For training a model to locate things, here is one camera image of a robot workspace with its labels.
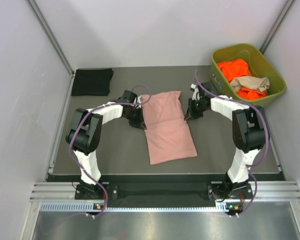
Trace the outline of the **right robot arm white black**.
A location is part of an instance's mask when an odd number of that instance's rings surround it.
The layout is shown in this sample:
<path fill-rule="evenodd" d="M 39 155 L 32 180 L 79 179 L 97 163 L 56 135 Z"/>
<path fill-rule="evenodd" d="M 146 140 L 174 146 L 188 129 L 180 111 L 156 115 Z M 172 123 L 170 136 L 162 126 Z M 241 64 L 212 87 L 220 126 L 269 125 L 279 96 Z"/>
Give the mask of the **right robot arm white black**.
<path fill-rule="evenodd" d="M 211 199 L 235 198 L 248 190 L 251 165 L 269 142 L 264 110 L 260 106 L 251 107 L 226 95 L 208 94 L 200 85 L 191 84 L 192 97 L 188 99 L 184 120 L 202 118 L 205 111 L 221 114 L 232 122 L 232 140 L 235 153 L 232 164 L 224 176 L 221 186 L 208 188 Z"/>

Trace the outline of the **pink t shirt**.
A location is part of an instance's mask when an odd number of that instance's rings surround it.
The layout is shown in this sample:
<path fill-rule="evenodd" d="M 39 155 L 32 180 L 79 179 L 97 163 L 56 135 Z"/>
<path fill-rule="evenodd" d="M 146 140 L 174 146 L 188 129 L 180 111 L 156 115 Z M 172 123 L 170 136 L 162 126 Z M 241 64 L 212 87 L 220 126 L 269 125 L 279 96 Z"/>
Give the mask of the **pink t shirt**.
<path fill-rule="evenodd" d="M 185 121 L 180 91 L 141 96 L 145 136 L 151 165 L 198 155 Z"/>

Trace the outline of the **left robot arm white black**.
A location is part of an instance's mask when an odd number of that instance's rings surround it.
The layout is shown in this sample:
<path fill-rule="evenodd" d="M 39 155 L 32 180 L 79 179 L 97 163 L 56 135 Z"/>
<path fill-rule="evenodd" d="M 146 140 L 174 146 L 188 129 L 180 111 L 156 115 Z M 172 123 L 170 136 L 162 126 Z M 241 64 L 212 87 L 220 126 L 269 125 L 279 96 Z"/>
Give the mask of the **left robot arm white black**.
<path fill-rule="evenodd" d="M 133 128 L 145 130 L 142 97 L 125 90 L 117 100 L 92 109 L 75 110 L 69 131 L 65 137 L 69 154 L 78 163 L 81 177 L 75 187 L 76 200 L 99 200 L 106 197 L 106 189 L 100 183 L 96 150 L 101 141 L 102 126 L 112 120 L 125 118 Z"/>

